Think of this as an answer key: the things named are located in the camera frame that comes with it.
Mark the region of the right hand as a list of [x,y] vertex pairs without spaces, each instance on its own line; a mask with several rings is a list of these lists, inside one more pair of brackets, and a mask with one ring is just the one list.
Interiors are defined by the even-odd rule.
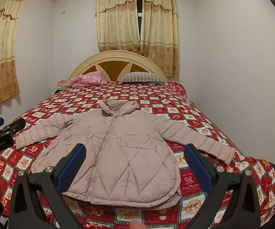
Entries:
[[140,221],[133,220],[129,224],[129,229],[148,229],[148,227]]

